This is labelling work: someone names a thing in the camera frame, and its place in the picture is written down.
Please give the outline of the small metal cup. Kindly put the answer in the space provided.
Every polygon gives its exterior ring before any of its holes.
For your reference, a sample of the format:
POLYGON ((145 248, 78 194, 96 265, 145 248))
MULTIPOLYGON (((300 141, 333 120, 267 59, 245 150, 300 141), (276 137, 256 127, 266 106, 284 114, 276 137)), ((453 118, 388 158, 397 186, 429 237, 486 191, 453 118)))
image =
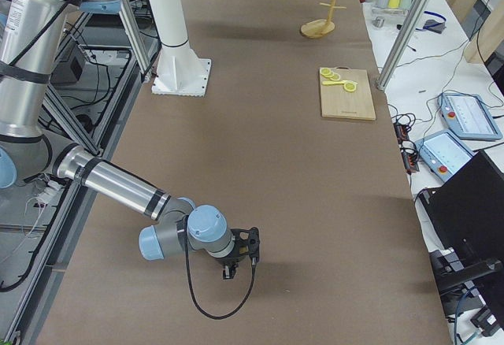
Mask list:
POLYGON ((373 20, 372 25, 375 28, 382 28, 384 26, 384 22, 385 22, 385 18, 384 17, 376 17, 373 20))

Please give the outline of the light green cup on tray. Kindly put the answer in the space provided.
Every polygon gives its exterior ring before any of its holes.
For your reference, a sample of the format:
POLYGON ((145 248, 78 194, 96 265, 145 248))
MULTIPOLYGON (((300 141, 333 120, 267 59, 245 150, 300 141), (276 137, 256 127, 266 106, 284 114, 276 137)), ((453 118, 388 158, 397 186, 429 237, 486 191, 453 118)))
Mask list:
POLYGON ((399 0, 399 8, 401 10, 409 10, 413 0, 399 0))

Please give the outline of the bamboo cutting board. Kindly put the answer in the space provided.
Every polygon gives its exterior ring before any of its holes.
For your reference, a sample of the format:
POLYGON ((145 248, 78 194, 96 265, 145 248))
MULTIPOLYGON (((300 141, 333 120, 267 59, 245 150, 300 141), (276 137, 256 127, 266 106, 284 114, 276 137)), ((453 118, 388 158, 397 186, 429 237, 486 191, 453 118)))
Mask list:
POLYGON ((342 69, 336 67, 319 68, 321 115, 326 118, 374 121, 374 110, 368 73, 364 69, 342 69), (341 76, 341 80, 358 83, 355 92, 347 92, 343 85, 323 86, 322 81, 330 80, 320 74, 321 68, 330 68, 341 76))

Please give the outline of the yellow plastic knife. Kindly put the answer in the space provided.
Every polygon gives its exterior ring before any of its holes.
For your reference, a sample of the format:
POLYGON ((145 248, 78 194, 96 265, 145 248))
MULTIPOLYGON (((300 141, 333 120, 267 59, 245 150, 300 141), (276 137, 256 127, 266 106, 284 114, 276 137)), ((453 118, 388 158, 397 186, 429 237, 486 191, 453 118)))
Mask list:
POLYGON ((325 81, 322 81, 321 84, 323 86, 331 86, 331 85, 344 85, 346 84, 347 81, 346 80, 339 80, 339 81, 332 81, 332 80, 325 80, 325 81))

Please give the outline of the black power strip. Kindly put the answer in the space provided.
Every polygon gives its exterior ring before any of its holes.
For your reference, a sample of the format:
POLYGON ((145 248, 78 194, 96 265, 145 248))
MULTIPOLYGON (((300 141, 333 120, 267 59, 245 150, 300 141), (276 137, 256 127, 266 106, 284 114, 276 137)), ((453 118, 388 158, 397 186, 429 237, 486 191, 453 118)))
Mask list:
POLYGON ((410 140, 409 127, 396 121, 394 123, 394 130, 406 173, 411 175, 418 172, 419 154, 416 144, 410 140))

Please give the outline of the lemon slice single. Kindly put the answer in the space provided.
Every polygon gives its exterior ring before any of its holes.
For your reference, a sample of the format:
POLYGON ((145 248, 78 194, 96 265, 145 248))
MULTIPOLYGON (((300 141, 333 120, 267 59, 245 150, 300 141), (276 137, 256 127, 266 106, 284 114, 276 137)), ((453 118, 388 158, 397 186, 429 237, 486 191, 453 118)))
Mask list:
POLYGON ((343 82, 343 89, 347 92, 355 92, 357 90, 358 83, 352 80, 345 80, 343 82))

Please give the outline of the lemon slice front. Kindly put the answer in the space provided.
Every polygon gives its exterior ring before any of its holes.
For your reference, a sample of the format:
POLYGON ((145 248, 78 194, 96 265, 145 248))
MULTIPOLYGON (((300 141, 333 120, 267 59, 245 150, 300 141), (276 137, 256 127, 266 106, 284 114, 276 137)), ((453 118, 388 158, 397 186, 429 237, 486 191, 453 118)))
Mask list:
POLYGON ((325 76, 325 77, 326 77, 326 76, 327 76, 327 74, 328 74, 328 73, 330 73, 330 72, 334 72, 334 71, 333 71, 333 70, 331 70, 330 68, 321 68, 321 69, 320 69, 320 74, 321 74, 322 76, 325 76))

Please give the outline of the blue teach pendant near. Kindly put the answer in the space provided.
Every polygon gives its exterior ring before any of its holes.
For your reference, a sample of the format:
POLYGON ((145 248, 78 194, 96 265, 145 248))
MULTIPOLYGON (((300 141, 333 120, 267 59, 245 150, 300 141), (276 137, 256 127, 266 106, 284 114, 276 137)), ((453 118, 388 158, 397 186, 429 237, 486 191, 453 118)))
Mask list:
POLYGON ((443 130, 415 142, 419 157, 447 182, 475 155, 451 130, 443 130))

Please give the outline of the blue teach pendant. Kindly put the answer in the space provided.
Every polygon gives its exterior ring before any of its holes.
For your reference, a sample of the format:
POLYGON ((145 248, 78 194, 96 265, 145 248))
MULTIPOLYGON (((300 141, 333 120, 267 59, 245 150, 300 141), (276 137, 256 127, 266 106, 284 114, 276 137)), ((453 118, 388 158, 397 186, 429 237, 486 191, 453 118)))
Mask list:
POLYGON ((493 141, 502 138, 479 95, 442 93, 438 104, 448 128, 460 139, 493 141))
POLYGON ((443 130, 415 142, 419 157, 447 182, 475 155, 451 130, 443 130))

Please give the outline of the black monitor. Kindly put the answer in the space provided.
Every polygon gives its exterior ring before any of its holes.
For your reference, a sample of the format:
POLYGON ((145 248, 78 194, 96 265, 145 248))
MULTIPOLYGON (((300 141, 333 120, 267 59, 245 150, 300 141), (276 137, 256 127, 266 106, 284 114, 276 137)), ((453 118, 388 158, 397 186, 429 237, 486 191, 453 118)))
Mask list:
POLYGON ((503 260, 503 172, 478 152, 443 186, 418 194, 445 248, 464 265, 503 260))

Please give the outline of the blue teach pendant far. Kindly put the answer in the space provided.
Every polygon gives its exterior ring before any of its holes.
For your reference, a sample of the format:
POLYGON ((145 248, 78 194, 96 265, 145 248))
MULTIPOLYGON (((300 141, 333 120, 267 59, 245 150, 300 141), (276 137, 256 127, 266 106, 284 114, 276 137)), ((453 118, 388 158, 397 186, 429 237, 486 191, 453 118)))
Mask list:
POLYGON ((493 141, 502 138, 479 95, 442 93, 438 104, 448 128, 460 139, 493 141))

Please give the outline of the white pedestal column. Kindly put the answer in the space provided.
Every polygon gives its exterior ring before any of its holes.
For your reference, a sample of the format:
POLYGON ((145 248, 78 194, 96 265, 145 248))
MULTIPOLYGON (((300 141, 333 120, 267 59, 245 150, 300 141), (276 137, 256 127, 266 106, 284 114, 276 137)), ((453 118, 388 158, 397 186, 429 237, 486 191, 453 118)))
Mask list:
POLYGON ((156 95, 202 97, 206 93, 210 59, 192 50, 181 0, 149 0, 161 42, 152 92, 156 95))

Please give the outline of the black box under frame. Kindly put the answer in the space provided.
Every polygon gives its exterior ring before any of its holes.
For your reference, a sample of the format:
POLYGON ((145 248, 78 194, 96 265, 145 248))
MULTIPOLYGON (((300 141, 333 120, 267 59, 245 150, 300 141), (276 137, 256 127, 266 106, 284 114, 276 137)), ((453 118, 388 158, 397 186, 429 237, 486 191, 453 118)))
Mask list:
POLYGON ((77 83, 82 76, 85 66, 85 57, 78 48, 62 58, 54 69, 50 82, 53 85, 77 83))

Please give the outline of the aluminium frame post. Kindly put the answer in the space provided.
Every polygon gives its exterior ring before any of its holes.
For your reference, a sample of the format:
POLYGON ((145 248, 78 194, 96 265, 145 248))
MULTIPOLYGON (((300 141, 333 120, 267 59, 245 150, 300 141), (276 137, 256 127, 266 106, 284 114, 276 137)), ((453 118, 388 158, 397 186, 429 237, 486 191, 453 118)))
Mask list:
POLYGON ((376 87, 380 91, 385 91, 386 86, 391 80, 393 72, 396 69, 406 47, 408 46, 410 38, 415 31, 417 22, 424 13, 428 2, 429 0, 413 0, 412 7, 402 24, 402 28, 398 33, 393 47, 391 48, 391 52, 387 57, 379 77, 377 78, 376 87))

